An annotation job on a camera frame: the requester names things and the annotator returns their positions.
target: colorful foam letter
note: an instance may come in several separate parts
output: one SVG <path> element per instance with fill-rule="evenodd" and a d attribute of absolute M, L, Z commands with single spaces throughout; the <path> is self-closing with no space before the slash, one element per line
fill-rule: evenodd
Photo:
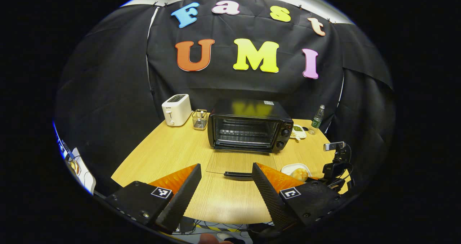
<path fill-rule="evenodd" d="M 213 39 L 199 40 L 199 45 L 202 46 L 201 60 L 199 62 L 191 62 L 189 56 L 191 46 L 194 45 L 194 42 L 178 42 L 175 45 L 176 49 L 178 49 L 178 67 L 184 71 L 197 71 L 206 68 L 210 64 L 212 44 L 214 44 Z"/>
<path fill-rule="evenodd" d="M 238 14 L 239 4 L 234 1 L 220 1 L 216 3 L 216 6 L 211 9 L 213 13 L 227 13 L 227 14 Z"/>
<path fill-rule="evenodd" d="M 199 3 L 194 2 L 194 3 L 191 3 L 191 4 L 189 4 L 189 5 L 187 5 L 187 6 L 183 7 L 183 8 L 180 8 L 180 9 L 174 11 L 173 13 L 171 13 L 171 15 L 174 15 L 174 16 L 176 16 L 176 18 L 178 18 L 178 20 L 179 20 L 179 28 L 183 28 L 183 27 L 188 26 L 189 24 L 194 23 L 195 21 L 197 21 L 197 18 L 196 17 L 191 17 L 191 15 L 197 15 L 198 14 L 197 9 L 195 9 L 195 8 L 197 6 L 199 6 L 199 5 L 200 5 Z"/>
<path fill-rule="evenodd" d="M 264 59 L 261 70 L 264 72 L 278 72 L 277 67 L 277 48 L 278 44 L 275 42 L 264 42 L 259 50 L 249 39 L 235 39 L 234 43 L 238 46 L 237 63 L 234 64 L 234 69 L 247 70 L 247 58 L 253 70 L 256 70 Z"/>
<path fill-rule="evenodd" d="M 291 20 L 290 15 L 288 15 L 290 12 L 286 8 L 282 8 L 280 6 L 271 6 L 270 11 L 270 17 L 275 20 L 284 22 L 289 22 Z"/>
<path fill-rule="evenodd" d="M 303 71 L 303 76 L 316 80 L 318 74 L 316 71 L 315 58 L 318 56 L 318 53 L 311 49 L 303 49 L 303 52 L 306 55 L 306 70 Z"/>
<path fill-rule="evenodd" d="M 311 21 L 312 24 L 312 29 L 314 29 L 314 32 L 316 34 L 325 36 L 325 32 L 320 29 L 320 27 L 323 27 L 323 24 L 317 20 L 317 18 L 308 18 L 309 21 Z"/>

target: floor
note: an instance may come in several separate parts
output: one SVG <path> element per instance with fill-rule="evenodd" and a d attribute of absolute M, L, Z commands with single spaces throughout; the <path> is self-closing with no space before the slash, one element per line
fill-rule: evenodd
<path fill-rule="evenodd" d="M 177 238 L 177 239 L 182 239 L 190 243 L 198 243 L 200 239 L 200 234 L 208 233 L 208 234 L 212 234 L 215 237 L 217 237 L 216 236 L 217 233 L 223 232 L 225 234 L 229 234 L 230 236 L 236 239 L 244 240 L 245 244 L 253 243 L 248 233 L 245 231 L 245 229 L 247 229 L 247 224 L 222 224 L 222 223 L 199 221 L 199 220 L 196 220 L 195 223 L 198 225 L 196 226 L 195 230 L 188 231 L 185 234 L 181 234 L 180 232 L 173 232 L 172 237 Z M 231 231 L 225 231 L 225 230 L 220 231 L 219 229 L 231 229 L 231 231 L 233 229 L 237 229 L 237 230 L 243 230 L 243 231 L 231 232 Z"/>

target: toaster oven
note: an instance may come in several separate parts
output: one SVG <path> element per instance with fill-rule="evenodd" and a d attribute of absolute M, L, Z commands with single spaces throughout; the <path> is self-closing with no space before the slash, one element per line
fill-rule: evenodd
<path fill-rule="evenodd" d="M 209 115 L 208 138 L 214 149 L 271 153 L 284 149 L 292 129 L 276 101 L 220 99 Z"/>

